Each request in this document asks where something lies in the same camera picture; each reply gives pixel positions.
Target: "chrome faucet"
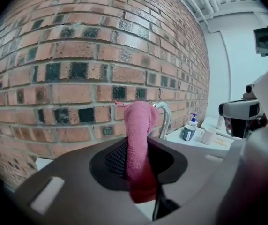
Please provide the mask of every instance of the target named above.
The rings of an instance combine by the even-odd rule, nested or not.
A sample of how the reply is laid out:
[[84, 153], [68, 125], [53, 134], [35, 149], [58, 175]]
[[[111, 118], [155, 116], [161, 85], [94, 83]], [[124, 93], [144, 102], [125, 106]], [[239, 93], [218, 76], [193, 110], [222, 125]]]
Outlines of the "chrome faucet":
[[167, 129], [168, 129], [168, 126], [169, 126], [170, 121], [171, 121], [171, 110], [170, 110], [170, 107], [168, 106], [168, 104], [166, 102], [162, 102], [162, 101], [153, 102], [151, 104], [156, 109], [163, 108], [163, 111], [164, 111], [164, 120], [163, 120], [163, 125], [162, 125], [162, 128], [161, 128], [161, 132], [160, 132], [159, 138], [166, 139], [165, 136], [167, 134]]

